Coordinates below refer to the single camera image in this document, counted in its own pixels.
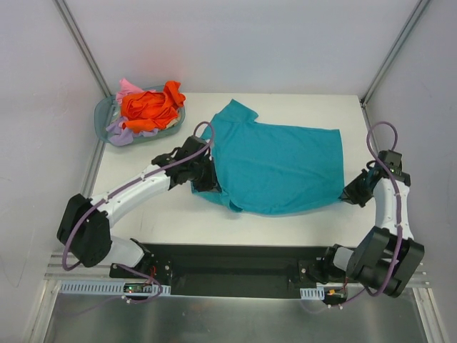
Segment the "teal t shirt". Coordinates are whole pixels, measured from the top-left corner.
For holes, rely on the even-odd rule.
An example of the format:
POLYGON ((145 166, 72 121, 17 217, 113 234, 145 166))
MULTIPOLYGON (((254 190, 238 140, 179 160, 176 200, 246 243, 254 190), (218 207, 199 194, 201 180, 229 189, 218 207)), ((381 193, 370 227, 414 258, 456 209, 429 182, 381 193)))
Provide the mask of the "teal t shirt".
POLYGON ((234 212, 286 215, 334 204, 345 187, 337 129, 264 124, 231 100, 201 135, 214 138, 218 192, 191 191, 234 212))

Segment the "pink t shirt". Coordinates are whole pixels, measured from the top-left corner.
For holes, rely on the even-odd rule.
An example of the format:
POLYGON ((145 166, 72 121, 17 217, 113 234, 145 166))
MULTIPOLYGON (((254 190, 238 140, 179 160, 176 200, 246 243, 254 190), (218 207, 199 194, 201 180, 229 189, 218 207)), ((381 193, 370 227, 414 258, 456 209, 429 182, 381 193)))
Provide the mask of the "pink t shirt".
POLYGON ((125 96, 132 95, 132 94, 140 94, 144 92, 144 90, 134 84, 132 84, 130 81, 128 81, 126 78, 122 78, 119 82, 120 89, 116 93, 116 101, 121 104, 122 100, 125 96))

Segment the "aluminium frame post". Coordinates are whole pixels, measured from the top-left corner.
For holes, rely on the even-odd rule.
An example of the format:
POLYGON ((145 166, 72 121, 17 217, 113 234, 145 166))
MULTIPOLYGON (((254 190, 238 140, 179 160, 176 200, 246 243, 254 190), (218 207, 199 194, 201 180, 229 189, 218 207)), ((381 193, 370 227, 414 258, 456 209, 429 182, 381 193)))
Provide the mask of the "aluminium frame post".
POLYGON ((92 77, 94 78, 97 86, 101 90, 101 93, 107 97, 111 96, 111 90, 107 84, 99 65, 97 64, 94 55, 91 52, 89 45, 87 44, 83 33, 81 32, 79 25, 77 24, 72 11, 65 0, 53 0, 52 1, 59 15, 63 19, 69 33, 74 40, 78 50, 80 51, 86 65, 91 72, 92 77))
POLYGON ((376 90, 380 86, 381 82, 387 75, 389 69, 392 67, 397 56, 400 54, 402 48, 405 46, 409 37, 412 35, 413 30, 416 28, 418 22, 421 20, 423 15, 426 13, 428 7, 433 3, 432 0, 419 0, 416 2, 413 10, 408 15, 408 18, 397 37, 395 38, 391 48, 388 50, 387 55, 384 57, 380 67, 378 68, 374 78, 369 84, 366 92, 360 98, 360 105, 362 109, 365 109, 370 102, 376 90))

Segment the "orange t shirt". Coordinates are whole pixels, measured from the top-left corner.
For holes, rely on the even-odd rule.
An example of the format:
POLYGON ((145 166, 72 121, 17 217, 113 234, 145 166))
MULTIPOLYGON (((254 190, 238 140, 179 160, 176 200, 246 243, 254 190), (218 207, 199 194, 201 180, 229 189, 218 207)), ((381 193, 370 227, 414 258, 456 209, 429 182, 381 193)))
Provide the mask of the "orange t shirt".
POLYGON ((125 96, 121 103, 121 116, 125 120, 123 128, 129 128, 134 133, 167 129, 170 123, 178 120, 179 109, 186 100, 180 87, 180 82, 170 80, 162 91, 125 96))

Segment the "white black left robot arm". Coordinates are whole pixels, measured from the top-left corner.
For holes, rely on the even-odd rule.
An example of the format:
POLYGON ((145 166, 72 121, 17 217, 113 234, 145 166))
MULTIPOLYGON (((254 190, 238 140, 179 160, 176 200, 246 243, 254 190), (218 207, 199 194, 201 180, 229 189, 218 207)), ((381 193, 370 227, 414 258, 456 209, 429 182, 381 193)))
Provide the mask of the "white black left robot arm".
POLYGON ((91 198, 82 194, 70 198, 57 232, 64 245, 64 270, 117 264, 136 278, 145 277, 151 269, 151 252, 137 239, 116 237, 111 230, 139 205, 186 182, 198 192, 220 190, 209 155, 188 161, 163 155, 115 189, 91 198))

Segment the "lavender t shirt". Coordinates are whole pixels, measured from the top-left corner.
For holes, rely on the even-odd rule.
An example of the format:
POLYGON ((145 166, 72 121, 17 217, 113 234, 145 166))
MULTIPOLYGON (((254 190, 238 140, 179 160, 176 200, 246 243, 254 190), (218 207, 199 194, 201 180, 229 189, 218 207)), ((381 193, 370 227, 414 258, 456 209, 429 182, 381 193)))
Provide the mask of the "lavender t shirt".
POLYGON ((122 117, 119 117, 116 121, 113 121, 106 127, 106 132, 109 134, 109 142, 114 146, 130 145, 142 137, 148 139, 149 137, 156 136, 159 132, 158 129, 153 129, 151 131, 134 133, 129 128, 123 128, 124 122, 125 120, 122 117))

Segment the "teal plastic laundry basket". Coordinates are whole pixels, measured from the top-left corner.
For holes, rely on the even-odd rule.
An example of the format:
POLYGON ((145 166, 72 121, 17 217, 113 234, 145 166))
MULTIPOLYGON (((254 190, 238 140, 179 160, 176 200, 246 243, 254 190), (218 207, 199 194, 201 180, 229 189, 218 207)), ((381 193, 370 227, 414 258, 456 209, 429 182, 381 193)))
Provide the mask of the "teal plastic laundry basket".
POLYGON ((100 101, 94 110, 97 137, 113 146, 140 144, 176 134, 186 116, 186 97, 179 81, 147 89, 125 78, 113 96, 100 101))

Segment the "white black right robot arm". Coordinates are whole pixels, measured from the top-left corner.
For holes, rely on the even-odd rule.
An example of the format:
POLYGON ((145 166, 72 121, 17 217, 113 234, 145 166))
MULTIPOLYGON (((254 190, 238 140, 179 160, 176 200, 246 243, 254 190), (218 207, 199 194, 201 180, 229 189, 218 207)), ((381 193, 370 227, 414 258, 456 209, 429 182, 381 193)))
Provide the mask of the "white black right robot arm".
POLYGON ((338 244, 327 249, 321 261, 323 282, 347 277, 362 284, 373 296, 382 292, 398 297, 421 263, 425 248, 413 240, 408 224, 410 175, 401 172, 381 177, 371 196, 375 199, 375 225, 351 250, 338 244))

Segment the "aluminium left frame post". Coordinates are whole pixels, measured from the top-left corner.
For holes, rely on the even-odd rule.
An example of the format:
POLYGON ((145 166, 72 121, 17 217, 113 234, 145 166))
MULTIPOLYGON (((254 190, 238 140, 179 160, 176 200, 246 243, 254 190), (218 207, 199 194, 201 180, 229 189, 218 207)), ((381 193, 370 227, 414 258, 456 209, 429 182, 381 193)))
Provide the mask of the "aluminium left frame post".
POLYGON ((107 84, 99 65, 97 64, 94 55, 91 52, 89 45, 87 44, 83 33, 81 32, 79 25, 77 24, 72 11, 65 0, 53 0, 52 1, 59 15, 63 19, 69 33, 74 40, 78 50, 80 51, 86 65, 91 72, 92 77, 94 78, 97 86, 101 90, 101 93, 107 97, 111 96, 111 90, 107 84))

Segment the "aluminium right frame post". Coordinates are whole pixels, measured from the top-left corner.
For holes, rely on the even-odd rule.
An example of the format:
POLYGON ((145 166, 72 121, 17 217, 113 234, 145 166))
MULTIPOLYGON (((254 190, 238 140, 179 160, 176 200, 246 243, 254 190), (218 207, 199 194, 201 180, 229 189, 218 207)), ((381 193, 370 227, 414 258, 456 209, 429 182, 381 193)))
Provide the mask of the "aluminium right frame post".
POLYGON ((387 55, 384 57, 380 67, 378 68, 374 78, 369 84, 366 92, 360 98, 360 105, 362 109, 365 109, 370 102, 376 90, 380 86, 381 82, 387 75, 389 69, 392 67, 397 56, 400 54, 402 48, 405 46, 409 37, 412 35, 413 30, 416 28, 418 22, 421 20, 423 15, 426 13, 428 7, 433 3, 432 0, 419 0, 416 2, 413 10, 408 15, 408 18, 397 37, 395 38, 391 48, 388 50, 387 55))

